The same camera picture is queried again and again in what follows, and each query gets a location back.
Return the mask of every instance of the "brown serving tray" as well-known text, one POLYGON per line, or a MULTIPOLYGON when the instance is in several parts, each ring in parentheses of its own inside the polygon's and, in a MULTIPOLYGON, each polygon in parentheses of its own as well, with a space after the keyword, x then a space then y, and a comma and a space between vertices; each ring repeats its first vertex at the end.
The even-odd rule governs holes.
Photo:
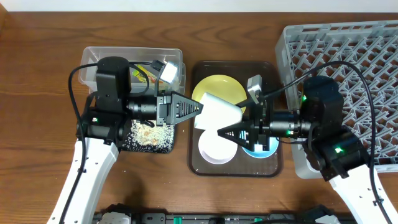
MULTIPOLYGON (((192 86, 195 86, 210 75, 228 75, 236 79, 246 89, 248 78, 260 74, 263 80, 263 91, 280 87, 280 79, 275 67, 268 62, 251 61, 201 61, 193 69, 192 86)), ((281 108, 280 98, 274 100, 274 108, 281 108)), ((194 119, 190 120, 188 149, 188 166, 196 175, 231 176, 231 177, 275 177, 282 170, 282 147, 278 145, 276 153, 265 159, 256 159, 246 154, 241 146, 234 158, 222 165, 207 162, 199 153, 198 141, 204 130, 193 128, 194 119)))

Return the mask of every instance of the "yellow plate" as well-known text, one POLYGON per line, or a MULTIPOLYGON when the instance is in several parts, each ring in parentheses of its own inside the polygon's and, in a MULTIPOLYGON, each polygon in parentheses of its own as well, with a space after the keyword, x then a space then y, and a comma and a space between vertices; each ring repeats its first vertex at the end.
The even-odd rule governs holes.
POLYGON ((210 93, 232 104, 247 99, 243 86, 226 75, 212 75, 200 81, 192 93, 192 99, 199 102, 205 93, 210 93))

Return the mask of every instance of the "blue plate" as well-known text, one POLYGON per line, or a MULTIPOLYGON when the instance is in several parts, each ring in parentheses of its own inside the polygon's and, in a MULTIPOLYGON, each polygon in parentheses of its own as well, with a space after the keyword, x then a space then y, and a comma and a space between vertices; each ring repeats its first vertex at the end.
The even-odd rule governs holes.
POLYGON ((276 140, 276 138, 269 138, 269 151, 257 151, 257 152, 252 152, 249 151, 245 148, 242 147, 242 149, 251 157, 257 158, 257 159, 263 159, 271 156, 273 153, 276 152, 276 149, 278 148, 279 141, 276 140))

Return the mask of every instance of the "green light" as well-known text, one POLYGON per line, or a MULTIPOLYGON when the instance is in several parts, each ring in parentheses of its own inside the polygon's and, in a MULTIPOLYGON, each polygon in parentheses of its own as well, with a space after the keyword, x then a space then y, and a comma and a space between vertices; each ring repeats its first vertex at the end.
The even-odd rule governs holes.
POLYGON ((335 151, 336 151, 337 153, 344 152, 344 150, 342 150, 340 147, 337 147, 337 148, 335 149, 335 151))

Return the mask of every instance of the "wooden table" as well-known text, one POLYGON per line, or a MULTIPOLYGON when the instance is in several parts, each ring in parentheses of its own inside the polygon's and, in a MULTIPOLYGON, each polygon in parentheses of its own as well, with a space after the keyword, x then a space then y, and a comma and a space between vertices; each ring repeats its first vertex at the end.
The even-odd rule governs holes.
MULTIPOLYGON (((178 48, 190 75, 199 60, 265 60, 287 25, 398 19, 398 14, 327 13, 9 13, 0 36, 0 222, 45 223, 72 161, 76 118, 67 78, 87 46, 178 48)), ((74 81, 80 108, 88 94, 74 81)), ((267 213, 324 204, 348 209, 329 183, 296 176, 290 146, 273 179, 199 177, 187 167, 188 122, 170 154, 122 152, 97 210, 267 213)), ((398 173, 380 174, 398 208, 398 173)))

